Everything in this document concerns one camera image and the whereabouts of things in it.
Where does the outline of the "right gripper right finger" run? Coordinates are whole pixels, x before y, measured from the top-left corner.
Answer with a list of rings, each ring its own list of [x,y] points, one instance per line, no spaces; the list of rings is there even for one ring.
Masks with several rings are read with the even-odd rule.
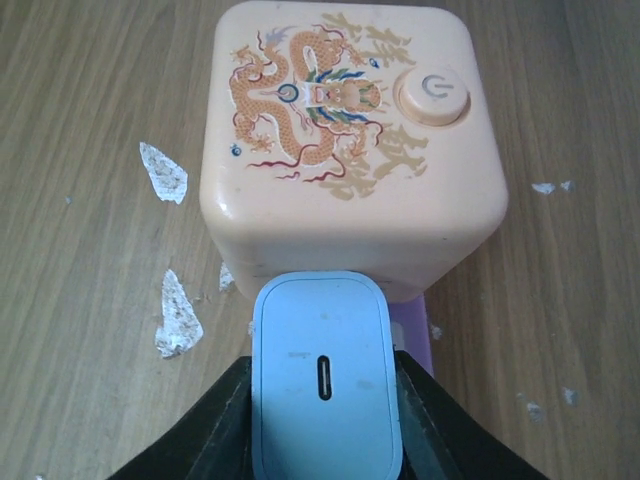
[[[401,479],[543,479],[477,423],[407,352],[394,353]]]

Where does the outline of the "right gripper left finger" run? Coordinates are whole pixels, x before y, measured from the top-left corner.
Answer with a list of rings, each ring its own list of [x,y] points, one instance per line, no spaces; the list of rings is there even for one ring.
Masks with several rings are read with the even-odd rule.
[[[252,479],[251,358],[233,362],[158,440],[112,479]]]

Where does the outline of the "peach cube power adapter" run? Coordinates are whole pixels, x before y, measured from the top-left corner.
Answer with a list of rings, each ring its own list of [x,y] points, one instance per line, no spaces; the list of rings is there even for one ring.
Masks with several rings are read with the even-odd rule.
[[[429,6],[245,1],[214,35],[201,212],[238,291],[348,270],[409,301],[502,223],[470,32]]]

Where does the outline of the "light blue usb charger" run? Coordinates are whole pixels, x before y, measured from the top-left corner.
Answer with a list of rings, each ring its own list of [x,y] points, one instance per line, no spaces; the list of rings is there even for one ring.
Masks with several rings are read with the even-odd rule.
[[[348,271],[269,281],[253,313],[258,479],[396,479],[403,462],[389,309]]]

